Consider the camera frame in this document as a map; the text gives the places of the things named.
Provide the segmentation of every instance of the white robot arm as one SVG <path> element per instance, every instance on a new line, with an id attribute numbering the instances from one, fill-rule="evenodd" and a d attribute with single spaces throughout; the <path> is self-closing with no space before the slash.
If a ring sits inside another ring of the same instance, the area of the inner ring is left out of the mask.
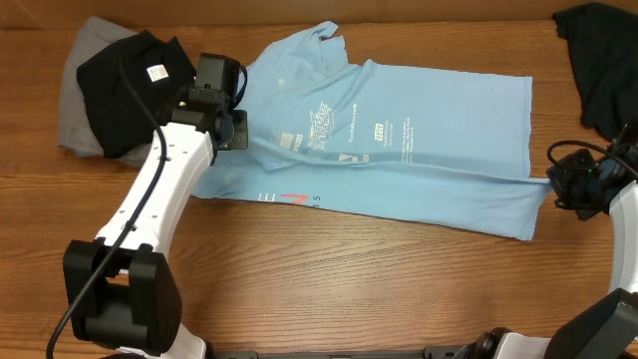
<path id="1" fill-rule="evenodd" d="M 136 221 L 133 231 L 122 243 L 122 249 L 137 250 L 143 244 L 153 248 L 168 258 L 170 242 L 175 227 L 192 188 L 213 161 L 210 135 L 198 132 L 193 126 L 168 123 L 162 127 L 167 143 L 167 162 L 156 188 Z M 149 186 L 160 159 L 160 140 L 155 133 L 149 156 L 136 178 L 129 194 L 116 214 L 98 232 L 97 238 L 105 238 L 105 245 L 113 245 L 122 232 L 130 213 L 140 202 Z M 119 350 L 147 358 L 150 356 L 140 349 L 120 347 Z M 192 335 L 183 324 L 179 324 L 174 342 L 163 353 L 161 359 L 205 359 L 206 343 Z"/>
<path id="2" fill-rule="evenodd" d="M 638 292 L 638 184 L 634 180 L 609 205 L 614 223 L 614 263 L 609 291 Z"/>

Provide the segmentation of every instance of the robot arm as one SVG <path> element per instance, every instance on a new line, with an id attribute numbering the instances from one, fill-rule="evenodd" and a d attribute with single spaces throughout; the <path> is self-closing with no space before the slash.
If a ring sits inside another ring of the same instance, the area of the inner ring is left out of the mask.
<path id="1" fill-rule="evenodd" d="M 609 215 L 614 224 L 614 263 L 609 291 L 638 292 L 638 184 L 631 182 L 612 199 Z"/>
<path id="2" fill-rule="evenodd" d="M 192 188 L 204 170 L 214 159 L 212 141 L 209 133 L 195 130 L 194 126 L 168 123 L 162 127 L 167 146 L 167 159 L 164 172 L 159 178 L 154 193 L 136 221 L 135 230 L 131 231 L 121 245 L 124 250 L 137 250 L 148 245 L 153 252 L 161 253 L 168 258 L 170 242 L 175 227 Z M 136 178 L 129 194 L 116 211 L 116 214 L 96 236 L 104 238 L 104 245 L 111 246 L 118 237 L 131 211 L 140 201 L 149 185 L 160 159 L 160 140 L 155 133 L 149 156 Z M 120 351 L 134 353 L 147 358 L 148 353 L 136 348 L 119 347 Z M 161 359 L 206 359 L 211 355 L 211 348 L 200 338 L 192 335 L 183 324 L 179 324 L 172 345 Z"/>
<path id="3" fill-rule="evenodd" d="M 181 299 L 166 260 L 192 188 L 213 164 L 216 152 L 247 148 L 246 113 L 233 110 L 243 94 L 243 88 L 237 93 L 240 71 L 245 88 L 246 71 L 238 62 L 202 54 L 194 86 L 180 94 L 169 122 L 160 127 L 166 143 L 164 168 L 131 231 L 115 248 L 156 175 L 162 157 L 157 132 L 116 214 L 93 242 L 69 244 L 63 269 L 70 304 L 106 253 L 113 253 L 101 277 L 71 311 L 78 339 L 119 349 L 128 357 L 212 359 L 210 345 L 180 323 Z M 129 276 L 129 285 L 107 280 L 119 273 Z"/>

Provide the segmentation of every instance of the light blue t-shirt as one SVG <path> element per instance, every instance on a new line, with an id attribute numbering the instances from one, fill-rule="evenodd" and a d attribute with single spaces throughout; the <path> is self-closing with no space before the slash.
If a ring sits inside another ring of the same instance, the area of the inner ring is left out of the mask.
<path id="1" fill-rule="evenodd" d="M 351 65 L 336 30 L 275 42 L 248 68 L 249 148 L 219 153 L 193 194 L 531 239 L 549 191 L 528 178 L 531 79 Z"/>

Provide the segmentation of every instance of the red logo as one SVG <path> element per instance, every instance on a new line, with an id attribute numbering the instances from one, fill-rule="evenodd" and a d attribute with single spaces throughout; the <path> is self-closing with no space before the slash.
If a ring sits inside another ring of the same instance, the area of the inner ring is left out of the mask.
<path id="1" fill-rule="evenodd" d="M 303 202 L 306 201 L 306 199 L 308 199 L 308 195 L 307 194 L 282 194 L 281 196 L 283 197 L 289 197 L 289 198 L 296 198 L 292 204 L 301 204 Z"/>

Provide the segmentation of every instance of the table surface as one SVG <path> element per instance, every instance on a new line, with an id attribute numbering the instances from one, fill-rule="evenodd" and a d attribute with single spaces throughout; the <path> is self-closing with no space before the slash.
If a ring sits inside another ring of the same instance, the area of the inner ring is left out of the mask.
<path id="1" fill-rule="evenodd" d="M 244 64 L 308 26 L 151 29 Z M 351 63 L 533 77 L 532 174 L 547 147 L 580 139 L 567 45 L 544 22 L 340 28 Z M 67 307 L 62 254 L 90 240 L 137 170 L 57 147 L 62 68 L 75 31 L 0 32 L 0 357 L 42 358 Z M 192 198 L 170 252 L 183 322 L 218 350 L 399 350 L 463 344 L 506 326 L 551 336 L 602 298 L 613 231 L 542 205 L 532 242 L 290 204 Z M 68 327 L 59 358 L 109 353 Z"/>

